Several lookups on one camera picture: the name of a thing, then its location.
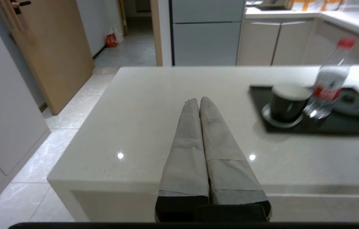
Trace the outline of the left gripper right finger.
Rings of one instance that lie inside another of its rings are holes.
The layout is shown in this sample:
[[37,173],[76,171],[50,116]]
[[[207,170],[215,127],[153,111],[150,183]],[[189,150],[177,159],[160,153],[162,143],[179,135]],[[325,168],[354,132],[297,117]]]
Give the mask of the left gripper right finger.
[[203,97],[199,112],[211,203],[258,205],[269,221],[271,203],[219,109]]

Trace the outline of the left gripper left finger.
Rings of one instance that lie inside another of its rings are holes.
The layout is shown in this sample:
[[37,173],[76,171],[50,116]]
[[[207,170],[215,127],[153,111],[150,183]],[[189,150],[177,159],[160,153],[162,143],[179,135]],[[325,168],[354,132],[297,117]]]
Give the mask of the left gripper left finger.
[[209,181],[196,98],[181,110],[160,179],[155,204],[158,222],[192,222],[195,210],[209,204]]

